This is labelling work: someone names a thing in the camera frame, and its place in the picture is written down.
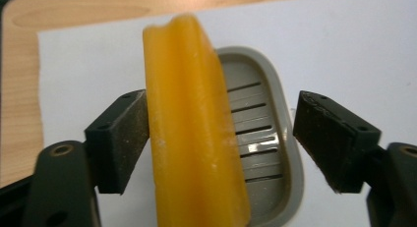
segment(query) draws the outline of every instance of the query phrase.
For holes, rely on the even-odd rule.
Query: screw hole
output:
[[[401,150],[407,155],[417,157],[417,148],[415,148],[415,147],[404,146],[404,147],[401,148]]]
[[[68,213],[65,211],[58,211],[48,217],[46,226],[58,226],[67,220]]]
[[[359,131],[368,131],[368,128],[360,126],[358,127]]]
[[[61,156],[61,155],[65,155],[67,153],[70,153],[73,150],[73,146],[69,145],[69,144],[63,144],[63,145],[59,145],[59,146],[55,146],[51,151],[50,151],[50,155],[51,156]]]

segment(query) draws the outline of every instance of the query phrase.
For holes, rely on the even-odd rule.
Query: soap dish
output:
[[[217,49],[226,78],[246,187],[249,226],[280,226],[296,212],[304,177],[279,78],[246,47]]]

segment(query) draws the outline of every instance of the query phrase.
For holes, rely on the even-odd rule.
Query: soap bar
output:
[[[250,205],[209,39],[192,15],[143,38],[158,226],[246,226]]]

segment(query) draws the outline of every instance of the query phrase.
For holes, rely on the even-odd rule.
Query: black plastic part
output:
[[[40,153],[23,226],[100,226],[82,143],[59,142]]]
[[[381,131],[330,98],[301,91],[294,137],[339,193],[359,193],[368,154],[380,149]]]
[[[392,196],[384,169],[387,151],[380,148],[368,153],[365,157],[366,167],[363,170],[365,182],[372,187],[373,197],[378,197],[386,205],[392,205]]]
[[[123,194],[149,138],[146,91],[120,96],[85,133],[99,191]]]
[[[381,196],[370,190],[366,199],[371,226],[388,227],[394,214],[391,201],[381,199]]]
[[[417,146],[391,143],[384,168],[395,206],[390,226],[417,226]]]
[[[0,226],[21,226],[32,176],[0,189]]]

